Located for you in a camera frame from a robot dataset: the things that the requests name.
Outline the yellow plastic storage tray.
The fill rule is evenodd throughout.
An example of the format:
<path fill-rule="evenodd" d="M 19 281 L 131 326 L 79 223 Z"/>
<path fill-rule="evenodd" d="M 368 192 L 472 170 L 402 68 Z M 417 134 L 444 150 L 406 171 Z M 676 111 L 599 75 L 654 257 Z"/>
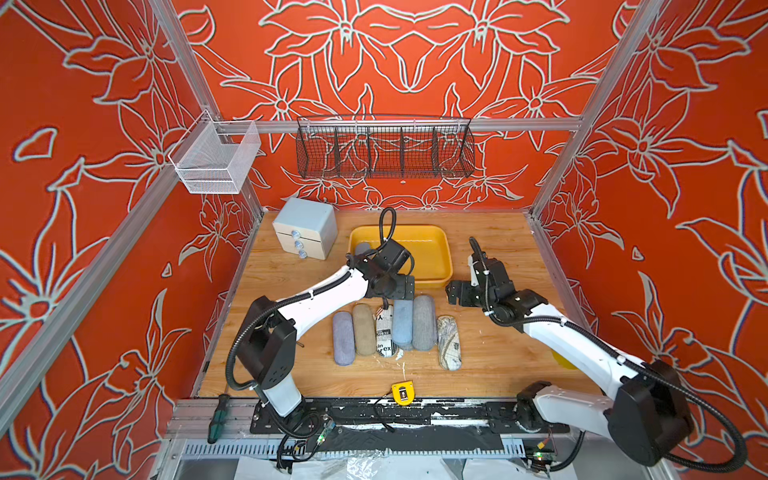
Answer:
<path fill-rule="evenodd" d="M 448 238 L 435 225 L 397 226 L 393 239 L 415 259 L 412 272 L 417 290 L 443 288 L 453 276 Z"/>

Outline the light blue glasses case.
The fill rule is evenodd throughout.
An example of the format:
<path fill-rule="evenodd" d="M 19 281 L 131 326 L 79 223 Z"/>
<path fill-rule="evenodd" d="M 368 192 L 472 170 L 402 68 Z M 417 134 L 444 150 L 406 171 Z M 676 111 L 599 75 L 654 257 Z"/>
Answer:
<path fill-rule="evenodd" d="M 399 348 L 413 349 L 413 308 L 412 300 L 396 300 L 392 317 L 392 340 Z"/>
<path fill-rule="evenodd" d="M 369 250 L 371 250 L 371 245 L 368 242 L 361 242 L 355 246 L 354 255 L 355 256 L 363 255 Z"/>

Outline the grey fabric glasses case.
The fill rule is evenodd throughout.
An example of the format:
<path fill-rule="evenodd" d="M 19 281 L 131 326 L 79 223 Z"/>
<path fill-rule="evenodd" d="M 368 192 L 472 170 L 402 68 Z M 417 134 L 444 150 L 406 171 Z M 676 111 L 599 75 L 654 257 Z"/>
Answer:
<path fill-rule="evenodd" d="M 418 351 L 429 351 L 437 343 L 437 316 L 434 299 L 419 295 L 413 302 L 412 346 Z"/>

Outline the map print glasses case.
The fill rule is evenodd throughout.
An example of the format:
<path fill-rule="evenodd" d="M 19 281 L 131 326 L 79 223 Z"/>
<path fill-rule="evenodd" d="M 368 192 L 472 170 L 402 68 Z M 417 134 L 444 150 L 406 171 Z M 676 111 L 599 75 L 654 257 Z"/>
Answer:
<path fill-rule="evenodd" d="M 462 351 L 458 325 L 453 316 L 437 318 L 438 361 L 447 371 L 458 371 L 462 367 Z"/>

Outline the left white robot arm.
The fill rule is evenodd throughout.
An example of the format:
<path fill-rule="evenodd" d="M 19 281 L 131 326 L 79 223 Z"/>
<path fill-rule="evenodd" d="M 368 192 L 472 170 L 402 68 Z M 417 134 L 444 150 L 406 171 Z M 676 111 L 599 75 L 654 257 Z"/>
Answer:
<path fill-rule="evenodd" d="M 262 296 L 250 305 L 225 363 L 227 386 L 253 390 L 278 418 L 291 415 L 303 397 L 292 370 L 298 340 L 321 320 L 363 298 L 387 301 L 415 298 L 415 259 L 394 239 L 397 213 L 379 216 L 380 245 L 346 263 L 330 277 L 287 298 Z"/>

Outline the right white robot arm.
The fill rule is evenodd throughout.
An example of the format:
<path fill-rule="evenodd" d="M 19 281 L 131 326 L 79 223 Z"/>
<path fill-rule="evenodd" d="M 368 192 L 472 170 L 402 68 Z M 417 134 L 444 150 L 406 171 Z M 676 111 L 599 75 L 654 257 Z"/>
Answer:
<path fill-rule="evenodd" d="M 514 328 L 543 343 L 600 390 L 590 395 L 535 382 L 518 395 L 516 418 L 521 428 L 536 431 L 546 424 L 570 425 L 582 434 L 612 440 L 626 457 L 647 467 L 668 460 L 693 470 L 725 474 L 745 465 L 748 449 L 741 432 L 719 409 L 683 386 L 673 367 L 623 352 L 568 319 L 545 297 L 516 289 L 501 261 L 488 257 L 475 238 L 469 245 L 470 277 L 446 286 L 449 303 L 479 308 L 495 325 Z M 707 463 L 674 454 L 694 430 L 693 405 L 723 426 L 733 442 L 729 459 Z"/>

